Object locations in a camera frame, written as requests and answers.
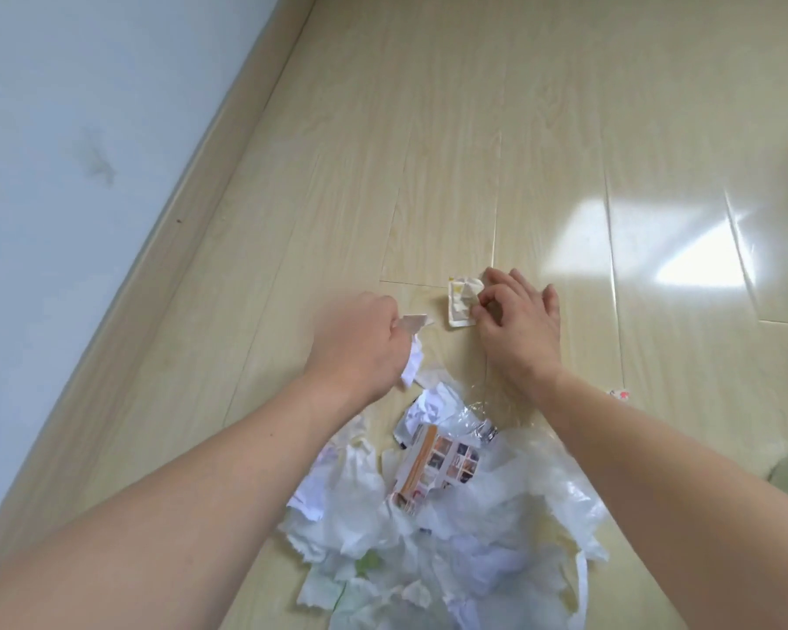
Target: person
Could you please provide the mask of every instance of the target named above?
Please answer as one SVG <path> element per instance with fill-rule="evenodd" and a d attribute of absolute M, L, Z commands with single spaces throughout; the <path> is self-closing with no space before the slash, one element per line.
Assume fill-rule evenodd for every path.
<path fill-rule="evenodd" d="M 472 313 L 487 358 L 544 413 L 686 623 L 788 628 L 788 496 L 568 371 L 552 285 L 485 278 Z M 261 408 L 1 565 L 0 629 L 218 627 L 319 450 L 408 359 L 393 299 L 339 311 Z"/>

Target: wooden baseboard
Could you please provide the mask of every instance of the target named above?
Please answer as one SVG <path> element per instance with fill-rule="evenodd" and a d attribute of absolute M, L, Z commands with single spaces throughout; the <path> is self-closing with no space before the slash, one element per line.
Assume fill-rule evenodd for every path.
<path fill-rule="evenodd" d="M 278 0 L 114 302 L 0 504 L 0 562 L 77 513 L 167 306 L 315 0 Z"/>

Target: wall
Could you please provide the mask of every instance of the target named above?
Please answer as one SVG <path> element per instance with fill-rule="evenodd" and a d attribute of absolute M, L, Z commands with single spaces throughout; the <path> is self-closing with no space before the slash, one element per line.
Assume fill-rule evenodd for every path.
<path fill-rule="evenodd" d="M 0 500 L 276 1 L 0 0 Z"/>

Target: person's right hand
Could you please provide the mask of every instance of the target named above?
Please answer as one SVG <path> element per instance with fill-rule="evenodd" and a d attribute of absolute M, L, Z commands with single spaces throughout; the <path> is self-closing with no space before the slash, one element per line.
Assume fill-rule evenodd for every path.
<path fill-rule="evenodd" d="M 542 292 L 518 269 L 485 270 L 485 289 L 473 306 L 487 359 L 535 403 L 554 384 L 560 363 L 560 304 L 554 285 Z M 486 309 L 502 307 L 497 322 Z"/>

